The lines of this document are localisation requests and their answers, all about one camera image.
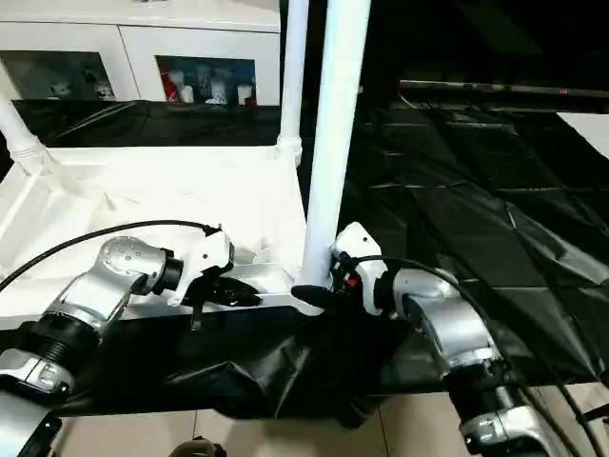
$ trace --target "white metal frame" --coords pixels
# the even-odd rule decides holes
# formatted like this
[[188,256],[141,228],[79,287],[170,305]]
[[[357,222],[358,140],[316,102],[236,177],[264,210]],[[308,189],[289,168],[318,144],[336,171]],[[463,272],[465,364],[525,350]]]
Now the white metal frame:
[[279,33],[120,27],[138,89],[145,100],[166,101],[155,57],[253,60],[258,105],[279,105]]
[[[330,247],[336,237],[344,176],[357,101],[363,47],[371,0],[329,0],[325,31],[324,67],[318,114],[315,157],[308,207],[304,264],[300,284],[325,285]],[[279,152],[292,159],[300,145],[300,108],[305,61],[307,0],[290,0],[285,59],[284,110]],[[31,143],[12,103],[0,103],[0,129],[9,137],[12,156],[28,158],[36,150],[15,150]]]
[[[2,50],[98,52],[117,100],[140,98],[121,34],[116,26],[42,23],[0,23]],[[4,66],[0,87],[9,98],[21,98]]]

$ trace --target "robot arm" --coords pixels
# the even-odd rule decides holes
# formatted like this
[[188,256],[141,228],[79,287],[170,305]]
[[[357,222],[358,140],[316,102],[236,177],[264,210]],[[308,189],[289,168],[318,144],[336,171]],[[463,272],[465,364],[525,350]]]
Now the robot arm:
[[91,269],[76,277],[36,323],[20,328],[16,348],[0,354],[0,456],[47,456],[61,421],[44,407],[68,395],[74,377],[117,320],[130,295],[170,292],[179,305],[190,284],[232,268],[233,248],[218,231],[184,260],[132,237],[105,242]]
[[451,284],[420,269],[390,270],[381,260],[361,262],[355,271],[343,268],[349,258],[381,254],[358,223],[338,236],[332,251],[337,259],[335,291],[341,288],[349,294],[350,288],[356,289],[369,314],[385,310],[422,328],[462,419],[461,433],[471,454],[570,455],[545,420],[525,403],[484,321]]

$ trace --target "red component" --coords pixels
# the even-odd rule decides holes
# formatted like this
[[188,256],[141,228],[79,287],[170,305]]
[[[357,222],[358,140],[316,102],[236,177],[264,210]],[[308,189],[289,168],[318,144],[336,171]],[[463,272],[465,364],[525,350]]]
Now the red component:
[[163,90],[165,91],[165,97],[168,102],[176,103],[180,101],[180,95],[178,94],[177,88],[169,79],[169,69],[165,65],[159,66],[161,72],[161,81],[163,82]]

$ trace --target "black tarp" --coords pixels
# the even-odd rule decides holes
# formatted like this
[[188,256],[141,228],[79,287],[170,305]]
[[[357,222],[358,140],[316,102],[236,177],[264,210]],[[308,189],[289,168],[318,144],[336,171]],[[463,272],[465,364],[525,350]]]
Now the black tarp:
[[[278,109],[19,109],[49,146],[268,145],[279,126]],[[313,126],[305,113],[305,200]],[[340,225],[357,220],[383,253],[454,272],[528,382],[549,378],[527,345],[565,382],[590,381],[609,360],[608,196],[609,162],[556,114],[372,110],[356,118]],[[442,388],[421,335],[404,323],[275,308],[208,315],[199,331],[189,325],[187,316],[116,323],[61,410],[213,407],[238,418],[357,424],[384,395]],[[0,350],[12,336],[0,332]]]

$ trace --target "white cabinet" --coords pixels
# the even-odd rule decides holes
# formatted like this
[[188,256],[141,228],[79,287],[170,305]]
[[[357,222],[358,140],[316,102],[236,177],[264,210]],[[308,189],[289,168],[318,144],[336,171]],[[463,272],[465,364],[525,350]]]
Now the white cabinet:
[[13,99],[279,105],[279,0],[2,0]]
[[13,99],[139,98],[116,26],[0,23],[0,62]]
[[169,101],[177,91],[183,102],[279,105],[278,33],[120,29],[145,100]]

